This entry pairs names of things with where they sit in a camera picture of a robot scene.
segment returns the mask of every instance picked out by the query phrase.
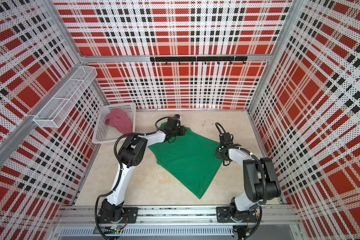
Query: white plastic basket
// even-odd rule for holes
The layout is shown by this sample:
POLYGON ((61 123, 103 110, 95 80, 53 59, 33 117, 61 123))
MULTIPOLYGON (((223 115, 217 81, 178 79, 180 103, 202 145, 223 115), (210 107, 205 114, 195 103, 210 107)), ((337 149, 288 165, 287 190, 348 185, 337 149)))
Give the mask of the white plastic basket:
POLYGON ((135 131, 136 104, 135 103, 116 103, 106 105, 100 108, 97 117, 95 131, 92 136, 92 142, 97 144, 107 144, 115 142, 122 134, 115 127, 105 124, 106 115, 113 109, 123 110, 133 123, 133 131, 135 131))

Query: pegboard wall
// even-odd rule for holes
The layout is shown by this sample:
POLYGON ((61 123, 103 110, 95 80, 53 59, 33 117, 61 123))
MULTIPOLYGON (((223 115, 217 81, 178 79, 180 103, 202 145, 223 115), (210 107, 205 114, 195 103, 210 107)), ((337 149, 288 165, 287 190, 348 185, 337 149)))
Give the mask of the pegboard wall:
POLYGON ((313 239, 360 239, 360 0, 305 1, 252 112, 313 239))
POLYGON ((265 61, 91 63, 109 102, 137 108, 246 109, 265 61))
POLYGON ((0 144, 75 64, 40 2, 0 1, 0 144))
POLYGON ((0 239, 44 239, 95 148, 102 103, 91 86, 58 129, 35 127, 0 168, 0 239))
POLYGON ((53 0, 84 56, 267 54, 292 0, 53 0))

